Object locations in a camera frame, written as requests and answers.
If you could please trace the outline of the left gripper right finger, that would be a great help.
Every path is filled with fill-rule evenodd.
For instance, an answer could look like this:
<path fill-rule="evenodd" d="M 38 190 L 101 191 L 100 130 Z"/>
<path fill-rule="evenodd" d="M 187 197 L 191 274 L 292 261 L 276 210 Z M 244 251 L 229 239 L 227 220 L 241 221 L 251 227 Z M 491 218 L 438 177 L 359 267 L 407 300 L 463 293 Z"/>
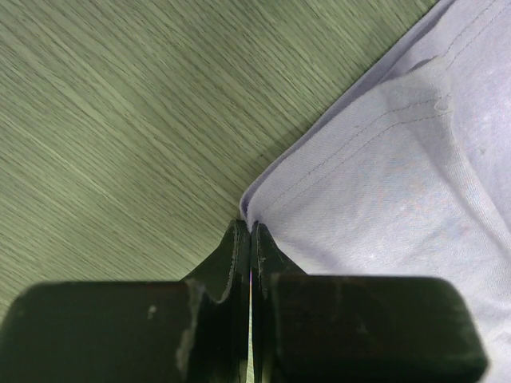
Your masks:
<path fill-rule="evenodd" d="M 309 275 L 268 228 L 251 233 L 257 382 L 478 382 L 489 367 L 444 279 Z"/>

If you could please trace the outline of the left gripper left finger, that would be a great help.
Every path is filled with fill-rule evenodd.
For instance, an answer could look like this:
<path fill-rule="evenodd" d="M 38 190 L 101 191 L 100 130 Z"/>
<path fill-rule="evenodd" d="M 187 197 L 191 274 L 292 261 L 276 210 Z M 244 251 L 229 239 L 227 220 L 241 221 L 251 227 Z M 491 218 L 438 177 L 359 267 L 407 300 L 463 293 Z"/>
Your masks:
<path fill-rule="evenodd" d="M 244 382 L 250 235 L 229 223 L 178 281 L 45 282 L 1 325 L 4 382 Z"/>

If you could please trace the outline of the lavender t-shirt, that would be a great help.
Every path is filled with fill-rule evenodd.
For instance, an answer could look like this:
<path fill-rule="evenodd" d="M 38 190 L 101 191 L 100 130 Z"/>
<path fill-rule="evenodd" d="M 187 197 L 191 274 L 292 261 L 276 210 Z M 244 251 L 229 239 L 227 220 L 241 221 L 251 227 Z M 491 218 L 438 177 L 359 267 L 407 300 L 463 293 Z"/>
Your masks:
<path fill-rule="evenodd" d="M 440 1 L 240 201 L 312 274 L 445 278 L 510 379 L 510 4 Z"/>

